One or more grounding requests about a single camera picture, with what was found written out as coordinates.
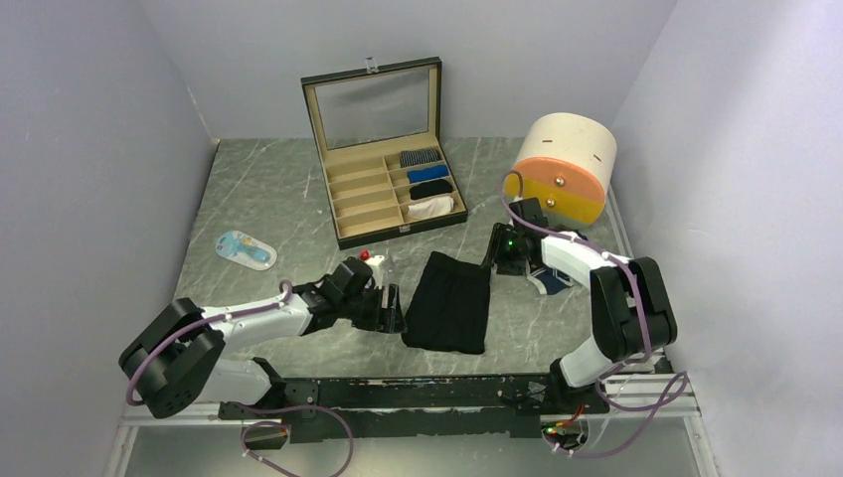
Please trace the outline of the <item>black underwear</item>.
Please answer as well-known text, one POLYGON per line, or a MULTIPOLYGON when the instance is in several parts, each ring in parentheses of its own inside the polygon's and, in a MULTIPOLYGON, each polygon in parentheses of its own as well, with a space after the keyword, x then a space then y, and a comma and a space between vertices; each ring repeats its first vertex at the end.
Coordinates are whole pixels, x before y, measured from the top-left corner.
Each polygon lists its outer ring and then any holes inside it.
POLYGON ((404 344, 428 351, 482 355, 490 281, 488 267, 432 252, 405 314, 404 344))

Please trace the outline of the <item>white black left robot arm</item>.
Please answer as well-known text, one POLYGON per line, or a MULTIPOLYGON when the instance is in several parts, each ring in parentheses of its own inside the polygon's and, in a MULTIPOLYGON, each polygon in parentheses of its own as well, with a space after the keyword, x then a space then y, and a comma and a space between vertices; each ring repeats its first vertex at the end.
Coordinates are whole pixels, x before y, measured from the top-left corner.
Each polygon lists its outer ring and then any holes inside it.
POLYGON ((283 280, 276 295, 239 305, 172 301, 118 359, 128 379, 127 404, 144 406, 160 419, 195 402, 236 406, 260 417, 304 404, 304 396, 288 397, 286 381, 268 360, 235 360, 232 354, 314 334, 339 320, 362 331, 404 332, 400 287, 389 282, 384 260, 348 257, 315 281, 283 280))

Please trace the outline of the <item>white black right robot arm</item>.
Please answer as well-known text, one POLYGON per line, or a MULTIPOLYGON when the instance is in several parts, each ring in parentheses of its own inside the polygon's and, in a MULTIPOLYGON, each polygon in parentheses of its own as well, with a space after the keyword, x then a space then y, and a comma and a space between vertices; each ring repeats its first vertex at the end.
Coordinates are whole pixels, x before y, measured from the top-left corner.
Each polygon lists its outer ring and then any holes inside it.
POLYGON ((504 205, 511 223, 493 230, 488 250, 493 265, 542 265, 590 293, 590 336, 552 365, 560 375, 546 386, 553 409, 573 410, 586 386, 676 341, 675 316, 655 259, 618 255, 576 232, 548 229, 535 198, 504 205))

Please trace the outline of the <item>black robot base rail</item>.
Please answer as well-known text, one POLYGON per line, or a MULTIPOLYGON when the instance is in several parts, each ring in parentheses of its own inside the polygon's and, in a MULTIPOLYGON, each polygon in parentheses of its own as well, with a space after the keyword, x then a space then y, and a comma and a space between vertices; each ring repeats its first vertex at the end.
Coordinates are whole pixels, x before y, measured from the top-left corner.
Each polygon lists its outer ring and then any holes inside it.
POLYGON ((548 373, 414 378, 287 379, 256 404, 224 399, 222 420, 278 419, 295 443, 344 438, 504 434, 537 437, 556 422, 572 428, 607 404, 590 387, 573 390, 548 373))

